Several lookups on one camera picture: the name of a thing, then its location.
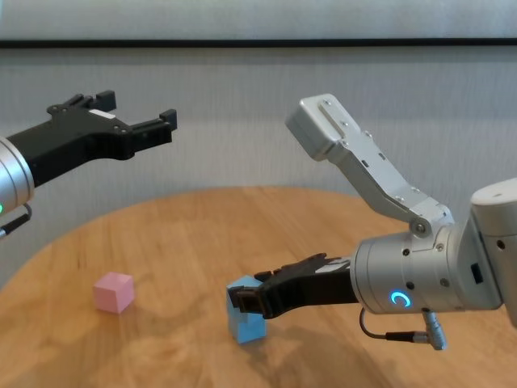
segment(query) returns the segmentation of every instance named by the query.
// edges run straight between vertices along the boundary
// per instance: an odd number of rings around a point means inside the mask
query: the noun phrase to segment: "pink cube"
[[[132,276],[109,272],[94,285],[95,306],[110,313],[121,313],[135,298]]]

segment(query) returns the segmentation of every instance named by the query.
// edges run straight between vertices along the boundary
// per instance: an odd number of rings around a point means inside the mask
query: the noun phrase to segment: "black cable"
[[[262,40],[0,40],[0,49],[270,49],[320,47],[515,46],[509,38],[372,38]]]
[[[27,210],[27,213],[22,214],[20,217],[14,219],[11,222],[7,222],[0,229],[5,232],[6,235],[11,234],[14,230],[17,230],[21,225],[29,222],[32,217],[32,208],[28,204],[23,205]]]
[[[361,309],[361,313],[359,314],[359,325],[361,326],[361,330],[364,334],[366,334],[370,338],[374,338],[376,340],[386,340],[385,334],[375,334],[369,331],[366,328],[366,325],[364,324],[364,315],[366,314],[366,310],[363,308]]]

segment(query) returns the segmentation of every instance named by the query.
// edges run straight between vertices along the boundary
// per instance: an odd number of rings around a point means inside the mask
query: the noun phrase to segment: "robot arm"
[[[517,179],[475,193],[468,222],[458,226],[446,206],[406,182],[334,96],[301,100],[286,124],[309,156],[328,159],[373,210],[406,221],[408,230],[364,240],[349,258],[316,255],[261,272],[258,288],[229,291],[235,307],[274,318],[302,306],[358,302],[367,335],[434,349],[446,347],[439,312],[505,303],[517,327]],[[365,311],[422,314],[426,331],[373,335]]]
[[[47,109],[51,119],[36,127],[0,137],[0,214],[21,205],[28,213],[0,227],[0,238],[31,217],[26,203],[34,189],[90,160],[126,160],[138,151],[172,141],[176,111],[158,119],[128,125],[108,113],[116,108],[115,92],[72,99]]]

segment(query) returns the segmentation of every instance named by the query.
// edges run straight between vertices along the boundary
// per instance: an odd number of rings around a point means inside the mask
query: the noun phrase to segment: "circular light indicator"
[[[406,294],[404,294],[402,291],[394,291],[391,293],[391,302],[394,305],[401,304],[404,305],[404,307],[407,309],[411,306],[411,299]]]

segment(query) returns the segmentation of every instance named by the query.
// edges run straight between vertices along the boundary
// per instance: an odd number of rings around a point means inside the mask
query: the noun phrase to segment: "cable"
[[[32,217],[32,208],[28,204],[23,205],[27,210],[26,214],[22,214],[20,217],[14,219],[11,222],[7,222],[5,225],[0,226],[0,238],[4,238],[11,234],[14,230],[17,230],[21,225],[29,222]]]
[[[376,340],[386,340],[385,334],[375,334],[369,331],[366,328],[366,325],[364,324],[364,315],[366,314],[366,310],[363,308],[361,309],[361,313],[359,314],[359,325],[361,326],[361,330],[364,334],[366,334],[370,338],[374,338]]]

